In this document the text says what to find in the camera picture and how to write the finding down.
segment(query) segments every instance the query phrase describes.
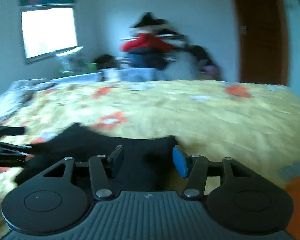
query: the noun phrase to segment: floral blanket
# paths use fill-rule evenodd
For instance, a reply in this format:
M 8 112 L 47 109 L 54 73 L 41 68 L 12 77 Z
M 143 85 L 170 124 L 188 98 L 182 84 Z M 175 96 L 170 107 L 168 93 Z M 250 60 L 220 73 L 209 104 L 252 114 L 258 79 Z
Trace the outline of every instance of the floral blanket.
M 280 187 L 279 169 L 300 160 L 300 100 L 287 87 L 217 81 L 97 82 L 37 92 L 6 123 L 28 127 L 26 134 L 2 140 L 43 141 L 74 122 L 108 136 L 173 135 L 189 155 L 233 157 Z M 20 170 L 0 174 L 0 201 Z M 184 184 L 176 177 L 171 188 Z M 208 180 L 206 192 L 216 186 L 218 178 Z M 0 236 L 6 232 L 0 218 Z

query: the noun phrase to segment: black clamp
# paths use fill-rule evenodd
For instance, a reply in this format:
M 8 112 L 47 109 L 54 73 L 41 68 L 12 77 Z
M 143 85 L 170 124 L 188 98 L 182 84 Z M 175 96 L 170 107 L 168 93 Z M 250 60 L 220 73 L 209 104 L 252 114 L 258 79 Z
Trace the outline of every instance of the black clamp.
M 180 177 L 188 178 L 181 197 L 192 200 L 202 199 L 206 187 L 209 160 L 200 155 L 188 156 L 180 146 L 174 147 L 172 157 Z
M 123 146 L 117 146 L 113 152 L 106 155 L 96 155 L 88 162 L 75 163 L 75 174 L 89 173 L 93 197 L 99 201 L 115 197 L 108 179 L 117 177 L 124 160 Z
M 16 136 L 25 133 L 25 127 L 8 127 L 0 125 L 0 138 L 2 136 Z M 27 155 L 31 152 L 30 146 L 18 146 L 0 142 L 0 166 L 19 167 L 23 166 Z

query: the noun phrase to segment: black cloth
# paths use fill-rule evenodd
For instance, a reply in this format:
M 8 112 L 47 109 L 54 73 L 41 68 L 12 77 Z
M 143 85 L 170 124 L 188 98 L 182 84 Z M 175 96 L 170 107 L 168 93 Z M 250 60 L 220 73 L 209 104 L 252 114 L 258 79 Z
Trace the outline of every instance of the black cloth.
M 115 60 L 115 58 L 109 54 L 104 54 L 98 58 L 93 60 L 93 63 L 97 64 L 97 69 L 105 69 L 105 68 L 118 68 L 120 69 L 120 65 Z
M 157 32 L 157 35 L 165 35 L 165 34 L 180 35 L 179 33 L 176 33 L 175 31 L 172 31 L 172 30 L 169 30 L 166 28 Z
M 84 162 L 95 155 L 109 155 L 122 145 L 124 161 L 118 176 L 109 180 L 112 189 L 115 192 L 162 190 L 174 168 L 172 149 L 177 144 L 173 136 L 153 140 L 108 137 L 75 123 L 49 142 L 31 145 L 35 157 L 26 162 L 15 182 L 20 185 L 67 156 L 75 162 Z M 89 179 L 78 186 L 89 187 Z
M 141 28 L 150 25 L 163 25 L 166 24 L 166 21 L 163 19 L 154 19 L 151 12 L 145 13 L 141 20 L 131 26 L 131 28 Z
M 215 65 L 205 48 L 195 45 L 189 48 L 189 52 L 196 57 L 197 62 L 206 60 L 206 65 Z

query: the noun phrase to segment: orange flower pattern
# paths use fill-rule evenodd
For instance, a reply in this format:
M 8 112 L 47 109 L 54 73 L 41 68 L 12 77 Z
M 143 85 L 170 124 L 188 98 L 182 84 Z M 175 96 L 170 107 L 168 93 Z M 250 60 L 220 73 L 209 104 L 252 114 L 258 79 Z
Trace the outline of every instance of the orange flower pattern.
M 48 90 L 45 90 L 43 93 L 44 94 L 50 94 L 54 91 L 54 89 L 48 89 Z
M 123 117 L 123 112 L 117 111 L 112 115 L 101 117 L 99 123 L 92 125 L 92 127 L 103 130 L 111 130 L 115 128 L 118 124 L 122 124 L 127 121 L 128 119 L 126 117 Z
M 104 88 L 99 88 L 93 95 L 92 97 L 94 99 L 99 99 L 101 96 L 110 93 L 112 87 L 104 87 Z
M 226 92 L 229 95 L 236 96 L 238 98 L 251 98 L 251 95 L 248 93 L 248 90 L 238 85 L 227 87 Z
M 43 137 L 38 137 L 37 139 L 34 139 L 30 144 L 43 143 L 43 142 L 46 142 L 46 140 Z
M 4 120 L 3 122 L 1 122 L 1 125 L 7 124 L 10 121 L 10 119 Z

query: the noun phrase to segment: black mount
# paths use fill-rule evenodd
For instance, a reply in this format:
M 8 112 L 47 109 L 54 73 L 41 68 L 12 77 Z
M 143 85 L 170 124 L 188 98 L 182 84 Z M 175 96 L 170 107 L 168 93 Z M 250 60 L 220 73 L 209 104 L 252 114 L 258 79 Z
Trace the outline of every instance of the black mount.
M 89 209 L 86 193 L 75 186 L 76 177 L 90 176 L 96 201 L 114 199 L 117 195 L 113 193 L 108 178 L 118 175 L 123 160 L 122 146 L 118 146 L 109 156 L 94 156 L 88 162 L 75 163 L 72 157 L 64 158 L 4 198 L 2 214 L 8 226 L 34 235 L 56 233 L 73 227 Z
M 290 196 L 235 159 L 225 157 L 222 163 L 209 162 L 200 155 L 187 156 L 179 146 L 174 148 L 173 155 L 177 169 L 181 167 L 180 176 L 189 178 L 181 194 L 183 198 L 203 200 L 207 177 L 220 177 L 220 187 L 204 202 L 210 216 L 224 228 L 266 235 L 288 226 L 293 213 Z

